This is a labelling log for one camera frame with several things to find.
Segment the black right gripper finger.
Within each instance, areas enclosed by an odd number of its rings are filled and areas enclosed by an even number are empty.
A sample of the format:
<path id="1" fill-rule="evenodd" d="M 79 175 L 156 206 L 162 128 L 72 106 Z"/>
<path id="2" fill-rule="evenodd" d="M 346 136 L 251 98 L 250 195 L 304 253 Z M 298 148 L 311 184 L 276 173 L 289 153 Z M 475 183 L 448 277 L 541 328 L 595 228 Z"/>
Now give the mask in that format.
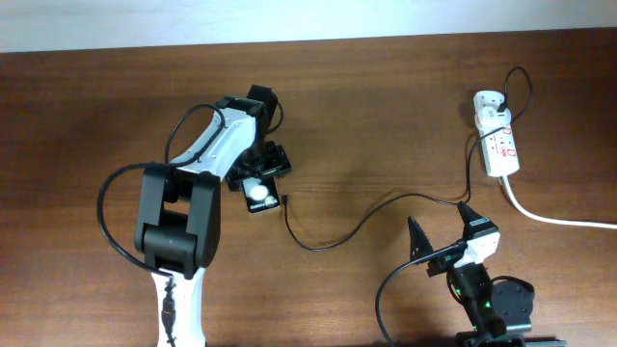
<path id="1" fill-rule="evenodd" d="M 459 201 L 457 209 L 464 223 L 464 239 L 479 238 L 492 232 L 492 221 L 476 213 L 465 202 Z"/>
<path id="2" fill-rule="evenodd" d="M 426 236 L 425 232 L 417 222 L 417 220 L 409 216 L 408 227 L 410 233 L 410 260 L 414 261 L 419 258 L 431 254 L 434 249 Z"/>

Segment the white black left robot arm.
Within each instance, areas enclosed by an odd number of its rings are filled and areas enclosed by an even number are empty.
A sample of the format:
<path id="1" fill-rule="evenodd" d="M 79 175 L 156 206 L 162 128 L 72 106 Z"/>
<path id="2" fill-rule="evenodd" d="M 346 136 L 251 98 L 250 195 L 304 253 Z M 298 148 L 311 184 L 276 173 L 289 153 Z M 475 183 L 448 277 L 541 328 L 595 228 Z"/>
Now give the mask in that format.
<path id="1" fill-rule="evenodd" d="M 281 105 L 259 86 L 244 97 L 225 96 L 198 139 L 164 169 L 144 172 L 135 247 L 154 268 L 158 343 L 204 346 L 203 278 L 221 236 L 221 188 L 240 191 L 247 209 L 280 206 L 276 178 L 288 174 L 282 147 L 265 139 Z"/>

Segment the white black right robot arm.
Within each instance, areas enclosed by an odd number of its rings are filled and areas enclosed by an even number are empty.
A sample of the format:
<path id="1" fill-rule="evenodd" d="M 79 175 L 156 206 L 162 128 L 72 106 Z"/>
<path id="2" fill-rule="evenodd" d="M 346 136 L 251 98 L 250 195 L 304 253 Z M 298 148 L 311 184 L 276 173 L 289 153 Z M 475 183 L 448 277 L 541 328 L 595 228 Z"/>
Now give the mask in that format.
<path id="1" fill-rule="evenodd" d="M 459 346 L 566 346 L 555 337 L 527 338 L 532 330 L 534 286 L 512 276 L 490 277 L 484 261 L 496 252 L 497 225 L 466 203 L 457 209 L 464 224 L 460 239 L 435 250 L 416 219 L 410 217 L 410 260 L 427 265 L 427 275 L 445 275 L 448 290 L 473 327 L 455 336 Z"/>

